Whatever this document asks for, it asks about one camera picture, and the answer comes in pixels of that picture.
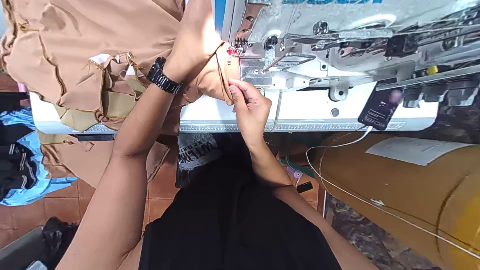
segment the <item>yellow tank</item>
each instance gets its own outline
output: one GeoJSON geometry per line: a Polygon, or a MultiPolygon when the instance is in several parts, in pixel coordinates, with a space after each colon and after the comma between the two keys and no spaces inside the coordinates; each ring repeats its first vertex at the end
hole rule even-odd
{"type": "MultiPolygon", "coordinates": [[[[324,145],[351,142],[362,133],[334,141],[341,135],[324,145]]],[[[326,180],[480,256],[480,146],[369,134],[352,145],[317,149],[317,171],[324,151],[320,169],[326,180]]],[[[480,270],[480,259],[325,185],[443,270],[480,270]]]]}

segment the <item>sewing machine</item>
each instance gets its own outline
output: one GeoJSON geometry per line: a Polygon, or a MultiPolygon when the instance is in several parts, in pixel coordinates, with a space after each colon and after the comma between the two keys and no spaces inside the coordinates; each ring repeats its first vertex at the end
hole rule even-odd
{"type": "MultiPolygon", "coordinates": [[[[478,93],[478,0],[214,0],[213,9],[240,78],[273,102],[267,132],[356,130],[372,91],[393,88],[404,101],[387,130],[421,130],[439,102],[468,106],[478,93]]],[[[76,133],[34,95],[32,107],[41,131],[76,133]]],[[[235,123],[231,107],[203,96],[182,109],[180,132],[235,123]]]]}

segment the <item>black wristwatch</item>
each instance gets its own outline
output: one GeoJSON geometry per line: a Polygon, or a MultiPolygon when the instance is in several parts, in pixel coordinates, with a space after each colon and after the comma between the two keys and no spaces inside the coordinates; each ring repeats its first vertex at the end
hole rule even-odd
{"type": "Polygon", "coordinates": [[[147,78],[150,82],[156,84],[160,89],[167,93],[178,94],[182,91],[182,83],[174,82],[163,74],[163,66],[167,59],[165,57],[158,57],[153,63],[152,68],[147,74],[147,78]]]}

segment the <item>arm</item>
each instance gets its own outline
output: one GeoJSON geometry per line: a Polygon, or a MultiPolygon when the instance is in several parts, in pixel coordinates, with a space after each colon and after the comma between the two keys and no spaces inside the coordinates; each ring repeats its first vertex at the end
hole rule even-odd
{"type": "Polygon", "coordinates": [[[233,111],[237,113],[237,125],[250,150],[255,173],[273,188],[276,198],[288,204],[322,231],[343,270],[377,269],[298,194],[287,173],[266,146],[263,133],[272,101],[262,96],[249,83],[232,79],[229,83],[235,104],[233,111]]]}
{"type": "MultiPolygon", "coordinates": [[[[186,19],[165,63],[163,72],[173,81],[182,81],[205,59],[201,46],[193,51],[184,44],[204,38],[201,30],[211,8],[202,1],[191,0],[187,5],[186,19]]],[[[147,192],[145,162],[173,98],[151,84],[125,119],[108,166],[57,269],[138,269],[147,192]]]]}

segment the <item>hand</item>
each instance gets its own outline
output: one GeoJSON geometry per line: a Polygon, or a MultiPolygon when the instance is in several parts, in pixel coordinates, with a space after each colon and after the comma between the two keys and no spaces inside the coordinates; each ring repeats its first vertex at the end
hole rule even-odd
{"type": "Polygon", "coordinates": [[[190,0],[165,67],[186,75],[206,64],[221,43],[215,32],[211,0],[190,0]]]}
{"type": "Polygon", "coordinates": [[[252,84],[229,79],[233,112],[237,113],[237,125],[248,148],[265,144],[264,131],[272,101],[264,97],[252,84]]]}

